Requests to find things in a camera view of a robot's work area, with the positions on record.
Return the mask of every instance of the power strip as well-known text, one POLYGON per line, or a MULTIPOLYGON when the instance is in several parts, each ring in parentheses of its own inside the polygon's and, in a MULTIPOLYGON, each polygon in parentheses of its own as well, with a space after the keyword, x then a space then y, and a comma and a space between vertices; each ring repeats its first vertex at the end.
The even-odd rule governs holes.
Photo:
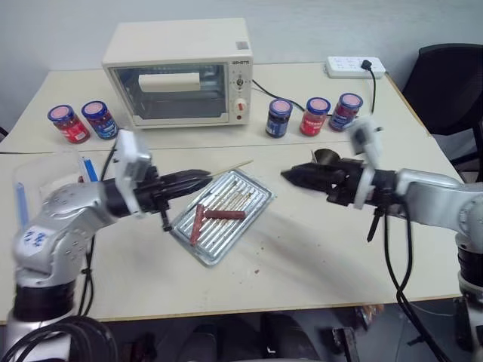
POLYGON ((372 63, 376 79, 382 78, 386 69, 376 57, 327 57, 325 68, 330 78, 372 78, 369 71, 361 68, 363 60, 372 63))

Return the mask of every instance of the jar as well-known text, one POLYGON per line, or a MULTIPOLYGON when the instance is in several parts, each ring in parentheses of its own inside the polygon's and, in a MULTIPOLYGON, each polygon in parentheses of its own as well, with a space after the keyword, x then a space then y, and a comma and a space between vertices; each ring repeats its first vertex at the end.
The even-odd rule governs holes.
POLYGON ((99 138, 110 140, 118 134, 118 125, 104 102, 93 100, 84 104, 82 114, 96 131, 99 138))
POLYGON ((331 103, 320 97, 307 100, 306 110, 300 123, 300 132, 306 136, 317 135, 324 125, 327 114, 331 109, 331 103))
POLYGON ((71 106, 56 106, 48 112, 47 117, 71 143, 83 143, 91 136, 71 106))
POLYGON ((280 138, 285 135, 292 108, 292 103, 280 98, 270 102, 265 131, 271 137, 280 138))
POLYGON ((329 121, 331 128, 338 131, 345 130, 354 121, 355 115, 362 107, 362 103, 362 98, 357 94, 342 94, 329 121))

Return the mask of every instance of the metal tray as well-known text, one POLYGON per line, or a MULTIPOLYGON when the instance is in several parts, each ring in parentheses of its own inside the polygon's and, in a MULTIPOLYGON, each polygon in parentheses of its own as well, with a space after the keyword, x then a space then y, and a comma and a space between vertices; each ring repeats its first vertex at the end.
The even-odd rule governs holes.
POLYGON ((208 186, 176 217, 171 224, 171 234, 202 264, 216 265, 273 197, 273 193, 265 186, 240 170, 232 170, 208 186), (198 243, 192 246, 189 237, 198 204, 212 210, 244 211, 246 217, 243 220, 205 219, 198 243))

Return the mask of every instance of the blue jar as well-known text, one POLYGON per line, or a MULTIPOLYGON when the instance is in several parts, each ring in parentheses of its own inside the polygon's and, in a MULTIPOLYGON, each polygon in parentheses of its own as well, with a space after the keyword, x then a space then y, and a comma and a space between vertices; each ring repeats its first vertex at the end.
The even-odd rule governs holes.
POLYGON ((354 93, 344 93, 340 96, 329 125, 333 130, 345 130, 354 121, 357 112, 362 107, 362 98, 354 93))
POLYGON ((271 137, 280 138, 285 135, 292 109, 292 103, 281 98, 270 102, 269 117, 266 120, 265 131, 271 137))
POLYGON ((117 136, 119 131, 118 125, 115 123, 114 118, 112 118, 104 102, 93 100, 92 102, 84 104, 82 114, 96 131, 99 138, 110 140, 117 136))

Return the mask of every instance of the table edge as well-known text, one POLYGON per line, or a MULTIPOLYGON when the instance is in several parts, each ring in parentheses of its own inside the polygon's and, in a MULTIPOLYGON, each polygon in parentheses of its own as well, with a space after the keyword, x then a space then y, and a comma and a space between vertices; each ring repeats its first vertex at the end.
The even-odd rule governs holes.
POLYGON ((387 77, 387 80, 389 81, 389 83, 392 85, 392 88, 394 89, 394 91, 398 94, 399 98, 402 100, 402 102, 408 108, 409 112, 413 115, 413 117, 416 119, 416 121, 418 121, 419 124, 421 126, 423 126, 424 130, 427 133, 427 136, 432 137, 431 133, 428 131, 428 129, 424 125, 423 121, 421 121, 420 116, 417 115, 417 113, 414 111, 413 107, 411 107, 411 104, 409 104, 409 102, 406 100, 406 97, 401 93, 401 91, 399 90, 398 86, 395 84, 394 80, 391 78, 389 73, 386 73, 386 77, 387 77))
MULTIPOLYGON (((446 294, 443 296, 430 296, 425 298, 411 299, 410 302, 425 302, 430 300, 440 299, 453 299, 461 296, 460 294, 446 294)), ((209 315, 222 315, 222 314, 239 314, 239 313, 261 313, 265 311, 305 311, 309 309, 326 309, 326 308, 347 308, 358 307, 360 305, 374 305, 374 304, 395 304, 394 302, 376 303, 341 303, 341 304, 326 304, 326 305, 305 305, 294 307, 274 307, 274 308, 251 308, 251 309, 233 309, 228 311, 194 311, 187 313, 173 313, 173 314, 153 314, 135 317, 113 317, 113 318, 95 318, 101 322, 129 322, 129 321, 149 321, 156 319, 169 319, 169 318, 186 318, 186 317, 203 317, 209 315)), ((7 321, 0 321, 0 326, 7 324, 7 321)))

